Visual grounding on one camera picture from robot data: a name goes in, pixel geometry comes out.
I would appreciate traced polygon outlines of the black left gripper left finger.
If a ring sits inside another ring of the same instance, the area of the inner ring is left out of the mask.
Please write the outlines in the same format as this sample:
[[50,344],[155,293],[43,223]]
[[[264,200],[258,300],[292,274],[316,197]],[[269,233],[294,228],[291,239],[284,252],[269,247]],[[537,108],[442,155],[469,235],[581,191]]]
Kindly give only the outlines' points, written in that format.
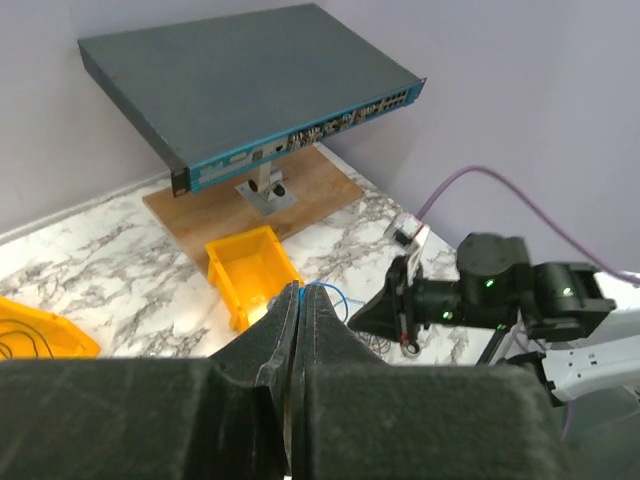
[[281,479],[300,287],[204,358],[1,365],[5,479]]

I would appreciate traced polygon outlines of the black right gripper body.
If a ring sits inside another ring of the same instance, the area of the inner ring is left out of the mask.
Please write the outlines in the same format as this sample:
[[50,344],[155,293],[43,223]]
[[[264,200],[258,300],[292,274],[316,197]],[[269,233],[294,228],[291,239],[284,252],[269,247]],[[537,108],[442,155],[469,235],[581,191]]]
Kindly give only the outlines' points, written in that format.
[[533,302],[533,273],[523,238],[472,233],[456,252],[456,281],[429,280],[416,253],[397,258],[397,341],[417,343],[420,325],[508,330]]

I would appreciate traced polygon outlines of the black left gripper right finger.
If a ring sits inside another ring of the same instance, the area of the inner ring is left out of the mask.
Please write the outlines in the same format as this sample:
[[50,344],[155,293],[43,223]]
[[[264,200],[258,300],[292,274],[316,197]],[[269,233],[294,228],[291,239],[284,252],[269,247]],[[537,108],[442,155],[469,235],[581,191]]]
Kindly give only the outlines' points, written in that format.
[[514,366],[391,366],[301,295],[297,338],[301,479],[569,479],[550,401]]

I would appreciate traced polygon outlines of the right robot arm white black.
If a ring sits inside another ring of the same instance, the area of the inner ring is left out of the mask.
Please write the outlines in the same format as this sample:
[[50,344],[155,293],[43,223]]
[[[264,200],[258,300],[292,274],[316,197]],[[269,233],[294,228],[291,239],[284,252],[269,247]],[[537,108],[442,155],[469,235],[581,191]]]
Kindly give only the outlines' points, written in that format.
[[[472,233],[456,253],[456,281],[432,280],[396,257],[382,289],[348,322],[419,351],[420,327],[433,324],[493,330],[503,335],[522,327],[531,340],[551,344],[586,339],[610,316],[631,317],[598,284],[588,263],[532,264],[521,237]],[[523,353],[509,364],[529,369],[561,405],[583,395],[639,380],[636,335],[574,349]]]

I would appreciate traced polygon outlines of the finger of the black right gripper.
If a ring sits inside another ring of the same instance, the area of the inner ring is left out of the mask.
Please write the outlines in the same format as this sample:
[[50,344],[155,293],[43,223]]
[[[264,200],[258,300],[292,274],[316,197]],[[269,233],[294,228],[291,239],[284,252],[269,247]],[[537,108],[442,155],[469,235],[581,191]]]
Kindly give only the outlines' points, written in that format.
[[401,343],[404,335],[401,324],[404,290],[405,258],[396,257],[385,273],[381,290],[352,315],[347,326],[354,332]]

